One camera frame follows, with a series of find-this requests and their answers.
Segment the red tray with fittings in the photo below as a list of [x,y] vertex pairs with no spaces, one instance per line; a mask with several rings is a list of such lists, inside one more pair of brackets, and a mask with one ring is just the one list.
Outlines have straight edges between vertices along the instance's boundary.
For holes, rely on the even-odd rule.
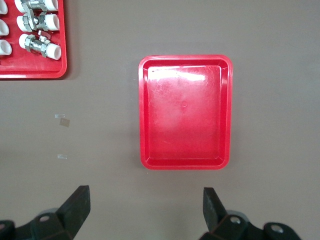
[[54,60],[44,58],[41,53],[31,53],[19,46],[19,38],[22,34],[34,34],[37,32],[22,32],[17,25],[17,17],[22,16],[14,0],[5,0],[8,13],[1,15],[0,19],[5,21],[9,27],[7,36],[0,39],[7,40],[11,44],[11,55],[0,55],[0,79],[59,79],[67,71],[66,31],[64,2],[58,0],[57,14],[60,22],[59,31],[47,31],[51,35],[51,41],[61,47],[61,58]]

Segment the red plastic tray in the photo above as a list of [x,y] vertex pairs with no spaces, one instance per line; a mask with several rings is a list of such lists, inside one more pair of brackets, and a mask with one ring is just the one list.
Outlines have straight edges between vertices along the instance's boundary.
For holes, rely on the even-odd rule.
[[5,21],[9,27],[8,36],[0,36],[0,39],[7,40],[12,47],[9,56],[0,56],[0,79],[57,79],[62,77],[67,71],[67,52],[66,52],[66,31],[64,2],[58,0],[57,14],[60,21],[59,31],[48,31],[51,41],[61,46],[61,58],[54,60],[44,58],[40,53],[30,53],[19,46],[19,37],[26,34],[17,25],[17,17],[22,16],[15,5],[14,0],[5,0],[8,6],[8,13],[0,15],[0,19]]
[[146,168],[227,165],[232,71],[224,55],[147,56],[140,62],[140,155]]

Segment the gray table surface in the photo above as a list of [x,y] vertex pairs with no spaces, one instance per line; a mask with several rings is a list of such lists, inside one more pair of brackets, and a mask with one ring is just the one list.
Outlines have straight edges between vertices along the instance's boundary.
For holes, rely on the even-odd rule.
[[[0,219],[22,225],[90,185],[91,213],[75,239],[197,240],[207,230],[203,187],[214,187],[257,227],[282,222],[320,239],[320,1],[65,5],[70,73],[0,82]],[[231,156],[222,170],[140,163],[138,64],[175,54],[233,62]]]

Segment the empty red tray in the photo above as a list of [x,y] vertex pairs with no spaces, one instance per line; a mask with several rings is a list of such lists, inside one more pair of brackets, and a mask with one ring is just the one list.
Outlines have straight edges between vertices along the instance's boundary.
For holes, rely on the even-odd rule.
[[232,71],[224,55],[147,56],[140,62],[140,155],[146,168],[227,165]]

